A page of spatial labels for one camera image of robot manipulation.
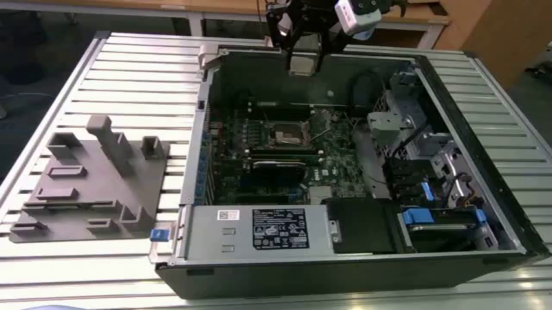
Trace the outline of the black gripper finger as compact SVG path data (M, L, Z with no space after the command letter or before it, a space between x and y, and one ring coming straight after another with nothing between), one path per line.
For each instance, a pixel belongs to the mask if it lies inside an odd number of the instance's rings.
M329 54L340 53L345 48L345 32L343 25L337 22L320 33L319 69L323 68L324 58Z
M281 21L291 22L291 28L285 35L281 34L281 29L279 28ZM287 11L268 11L267 22L273 46L281 49L285 69L291 70L293 50L303 34L303 17L299 14L289 14Z

